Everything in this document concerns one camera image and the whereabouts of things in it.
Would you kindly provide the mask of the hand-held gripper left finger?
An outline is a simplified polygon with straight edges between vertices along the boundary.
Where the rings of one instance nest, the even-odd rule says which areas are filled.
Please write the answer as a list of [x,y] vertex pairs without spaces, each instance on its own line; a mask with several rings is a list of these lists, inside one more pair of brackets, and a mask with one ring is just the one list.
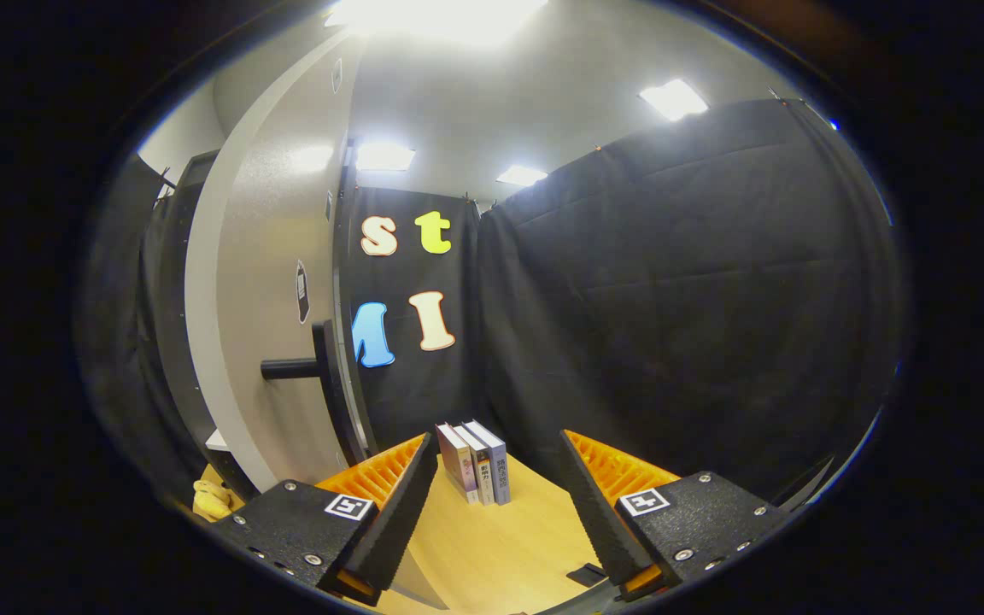
[[378,604],[391,587],[437,472],[429,432],[316,485],[282,480],[208,536],[302,593]]

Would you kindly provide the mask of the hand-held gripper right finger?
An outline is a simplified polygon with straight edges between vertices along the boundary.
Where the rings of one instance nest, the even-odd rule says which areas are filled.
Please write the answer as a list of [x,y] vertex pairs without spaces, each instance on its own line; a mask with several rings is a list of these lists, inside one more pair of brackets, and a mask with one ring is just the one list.
[[717,472],[680,477],[571,430],[559,433],[559,474],[625,602],[714,575],[790,517]]

